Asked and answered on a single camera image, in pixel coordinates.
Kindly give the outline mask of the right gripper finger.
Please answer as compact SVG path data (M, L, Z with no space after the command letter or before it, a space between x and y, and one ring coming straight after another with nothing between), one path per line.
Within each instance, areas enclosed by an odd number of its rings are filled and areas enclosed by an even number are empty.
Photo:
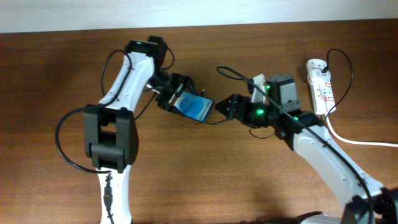
M215 109L220 112L223 116L225 116L228 120L239 119L239 114L237 112L239 103L222 103L219 102L215 105Z
M231 96L227 97L226 99L217 103L217 107L220 108L229 108L234 106L239 101L238 94L232 94Z

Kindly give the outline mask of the blue Galaxy smartphone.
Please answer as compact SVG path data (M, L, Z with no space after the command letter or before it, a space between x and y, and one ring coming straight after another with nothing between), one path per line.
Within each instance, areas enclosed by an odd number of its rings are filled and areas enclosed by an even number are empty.
M174 106L184 115L201 123L205 122L214 101L183 91Z

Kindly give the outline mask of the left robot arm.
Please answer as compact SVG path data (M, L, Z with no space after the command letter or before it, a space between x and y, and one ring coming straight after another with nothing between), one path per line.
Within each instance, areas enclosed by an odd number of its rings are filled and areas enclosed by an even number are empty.
M129 173L136 160L139 138L135 109L144 91L153 91L159 108L181 111L171 102L187 90L197 94L193 80L168 73L162 66L170 49L162 37L132 40L121 50L121 69L98 105L83 113L85 154L91 159L101 187L101 222L132 223Z

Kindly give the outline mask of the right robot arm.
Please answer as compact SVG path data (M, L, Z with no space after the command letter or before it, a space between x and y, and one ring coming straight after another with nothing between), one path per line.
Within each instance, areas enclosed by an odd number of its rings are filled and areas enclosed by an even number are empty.
M301 109L291 75L275 75L265 84L243 80L261 100L233 94L215 108L250 128L273 127L274 134L316 170L345 208L340 218L316 211L292 218L292 223L397 223L397 190L389 190L363 171L318 116Z

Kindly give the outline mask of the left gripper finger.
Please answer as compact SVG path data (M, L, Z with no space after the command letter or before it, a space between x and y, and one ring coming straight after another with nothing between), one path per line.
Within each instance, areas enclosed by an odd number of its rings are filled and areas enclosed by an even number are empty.
M194 95L199 95L193 79L189 76L181 75L177 79L179 86L177 87L177 95L180 96L183 91L189 91Z
M184 114L176 107L169 103L168 99L158 96L157 97L157 106L160 109L168 111L169 113L178 114L180 116L184 116Z

